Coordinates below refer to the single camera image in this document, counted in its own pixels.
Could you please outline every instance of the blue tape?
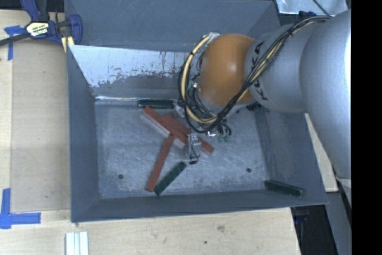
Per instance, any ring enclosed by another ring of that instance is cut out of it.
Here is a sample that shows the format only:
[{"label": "blue tape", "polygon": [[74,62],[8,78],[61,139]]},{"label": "blue tape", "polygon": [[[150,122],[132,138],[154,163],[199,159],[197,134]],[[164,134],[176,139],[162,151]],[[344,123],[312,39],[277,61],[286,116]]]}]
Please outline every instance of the blue tape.
[{"label": "blue tape", "polygon": [[11,189],[2,191],[0,229],[10,229],[17,224],[39,224],[41,223],[41,213],[11,214]]},{"label": "blue tape", "polygon": [[[18,35],[18,34],[26,33],[26,30],[20,26],[5,27],[4,31],[9,35],[10,38],[14,36],[15,34]],[[8,47],[8,61],[12,59],[13,59],[13,43],[10,43]]]}]

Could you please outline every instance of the yellow cable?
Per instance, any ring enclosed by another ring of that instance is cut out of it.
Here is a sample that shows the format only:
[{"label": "yellow cable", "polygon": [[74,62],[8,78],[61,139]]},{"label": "yellow cable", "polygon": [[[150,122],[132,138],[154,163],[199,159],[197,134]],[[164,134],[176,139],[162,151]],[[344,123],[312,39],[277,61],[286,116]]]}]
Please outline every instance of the yellow cable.
[{"label": "yellow cable", "polygon": [[[266,68],[266,64],[267,64],[267,61],[268,59],[272,58],[280,49],[281,45],[283,44],[283,42],[285,42],[287,39],[289,39],[292,35],[294,35],[295,33],[297,33],[298,31],[300,31],[302,28],[308,26],[309,24],[311,23],[314,23],[315,21],[310,21],[310,22],[307,22],[306,24],[304,24],[302,27],[296,29],[295,31],[293,31],[289,37],[287,37],[284,41],[281,41],[279,42],[276,46],[273,47],[273,49],[271,51],[269,51],[264,60],[261,61],[261,63],[258,65],[256,71],[255,71],[255,75],[251,78],[251,82],[254,82],[260,75],[261,73],[264,71],[264,69]],[[193,57],[195,56],[196,52],[198,52],[198,50],[201,48],[201,46],[203,46],[203,44],[205,42],[207,42],[207,40],[209,40],[211,38],[211,35],[208,35],[206,36],[204,39],[202,39],[199,44],[192,50],[192,52],[190,53],[189,57],[187,58],[186,60],[186,63],[184,64],[184,69],[183,69],[183,74],[182,74],[182,80],[181,80],[181,95],[182,95],[182,98],[183,100],[185,99],[185,96],[186,96],[186,73],[189,69],[189,66],[190,66],[190,63],[193,59]],[[240,96],[240,98],[238,98],[238,101],[243,98],[243,96],[247,93],[247,91],[249,91],[249,88],[247,88]],[[211,117],[210,119],[200,119],[198,118],[193,112],[192,110],[186,106],[186,109],[187,109],[187,113],[189,114],[189,116],[195,120],[196,122],[200,122],[200,123],[203,123],[203,124],[211,124],[213,123],[217,116],[213,116]]]}]

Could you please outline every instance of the gray bin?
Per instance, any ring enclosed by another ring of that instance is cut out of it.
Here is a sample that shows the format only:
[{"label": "gray bin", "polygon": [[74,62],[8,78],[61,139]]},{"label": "gray bin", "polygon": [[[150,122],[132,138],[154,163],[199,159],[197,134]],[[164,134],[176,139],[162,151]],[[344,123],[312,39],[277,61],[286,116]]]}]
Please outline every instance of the gray bin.
[{"label": "gray bin", "polygon": [[[327,203],[303,114],[242,109],[229,142],[189,165],[160,196],[144,190],[165,136],[137,99],[177,99],[177,73],[210,32],[256,39],[279,27],[275,5],[256,0],[64,0],[84,36],[67,51],[72,221],[221,213]],[[162,110],[161,115],[171,112]],[[173,146],[159,181],[184,149]],[[305,190],[269,191],[265,180]]]}]

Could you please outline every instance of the brown wooden stick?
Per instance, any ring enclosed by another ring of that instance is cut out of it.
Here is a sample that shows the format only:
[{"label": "brown wooden stick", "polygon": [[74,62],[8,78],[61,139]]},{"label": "brown wooden stick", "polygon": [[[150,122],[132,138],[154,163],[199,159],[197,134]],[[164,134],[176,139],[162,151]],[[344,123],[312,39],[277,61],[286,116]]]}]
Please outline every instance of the brown wooden stick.
[{"label": "brown wooden stick", "polygon": [[166,158],[170,152],[172,143],[174,142],[175,137],[170,134],[162,147],[162,150],[158,156],[158,159],[156,160],[156,164],[153,170],[153,173],[151,174],[151,177],[149,179],[149,182],[147,183],[146,190],[153,192],[156,182],[158,181],[158,177],[161,174],[161,171],[163,169],[163,165],[165,164]]},{"label": "brown wooden stick", "polygon": [[175,126],[170,124],[164,117],[161,117],[160,114],[155,112],[150,106],[146,106],[143,109],[143,114],[148,117],[152,122],[157,126],[164,129],[165,131],[170,132],[173,136],[178,138],[184,145],[188,144],[189,139],[186,135],[180,132]]},{"label": "brown wooden stick", "polygon": [[[179,131],[181,131],[185,136],[188,137],[188,135],[190,134],[190,131],[189,129],[184,125],[182,124],[181,122],[177,121],[174,117],[172,117],[170,114],[166,114],[164,115],[164,118],[167,120],[167,122],[169,122],[172,126],[174,126],[175,128],[177,128]],[[214,151],[214,147],[212,147],[208,142],[206,142],[203,138],[199,137],[198,136],[198,139],[199,141],[202,143],[202,150],[206,153],[206,154],[212,154],[213,151]]]}]

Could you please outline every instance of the clamp handle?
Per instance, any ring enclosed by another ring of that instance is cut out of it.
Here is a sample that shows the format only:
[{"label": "clamp handle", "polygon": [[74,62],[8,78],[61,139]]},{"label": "clamp handle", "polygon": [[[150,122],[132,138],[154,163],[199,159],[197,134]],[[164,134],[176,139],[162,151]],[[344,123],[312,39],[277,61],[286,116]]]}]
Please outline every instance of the clamp handle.
[{"label": "clamp handle", "polygon": [[47,21],[47,0],[20,0],[23,10],[28,13],[30,21]]}]

